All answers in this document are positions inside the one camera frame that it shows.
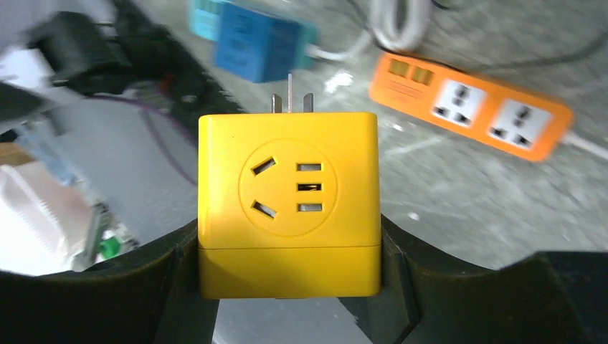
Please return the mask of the teal power strip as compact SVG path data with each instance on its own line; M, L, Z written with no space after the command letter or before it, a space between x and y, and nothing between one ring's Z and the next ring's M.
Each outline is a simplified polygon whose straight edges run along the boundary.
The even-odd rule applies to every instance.
M199 37L215 42L219 28L219 18L224 3L231 1L191 0L187 1L187 15L189 19L189 30ZM306 47L316 43L318 30L316 26L295 16L281 13L280 16L298 21L302 25L300 40L298 43L298 56L295 58L295 66L299 69L308 69L313 64L313 58L306 54Z

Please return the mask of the blue cube socket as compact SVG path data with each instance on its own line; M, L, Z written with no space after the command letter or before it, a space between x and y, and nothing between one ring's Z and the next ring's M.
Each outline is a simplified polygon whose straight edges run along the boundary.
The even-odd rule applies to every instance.
M303 25L268 11L225 3L214 65L253 83L281 81L296 66Z

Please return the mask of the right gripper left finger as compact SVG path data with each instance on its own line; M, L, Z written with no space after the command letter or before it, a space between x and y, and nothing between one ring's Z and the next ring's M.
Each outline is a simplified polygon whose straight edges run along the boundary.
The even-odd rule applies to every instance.
M210 343L195 222L84 272L1 274L3 343Z

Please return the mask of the orange power strip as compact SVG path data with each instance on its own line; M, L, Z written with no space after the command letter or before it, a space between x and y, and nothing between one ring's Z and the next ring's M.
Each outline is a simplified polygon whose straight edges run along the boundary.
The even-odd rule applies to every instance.
M527 161L546 159L574 121L558 98L416 55L383 54L369 96Z

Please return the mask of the yellow cube socket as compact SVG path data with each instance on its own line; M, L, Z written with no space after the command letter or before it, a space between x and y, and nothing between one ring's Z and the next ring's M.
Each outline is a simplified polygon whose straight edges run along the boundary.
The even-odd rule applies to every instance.
M199 290L212 300L368 297L381 288L377 117L199 119Z

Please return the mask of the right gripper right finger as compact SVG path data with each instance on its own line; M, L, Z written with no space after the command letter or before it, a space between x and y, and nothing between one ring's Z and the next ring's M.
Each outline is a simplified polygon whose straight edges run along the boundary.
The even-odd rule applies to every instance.
M607 254L536 252L499 270L383 229L383 280L344 297L372 343L605 343Z

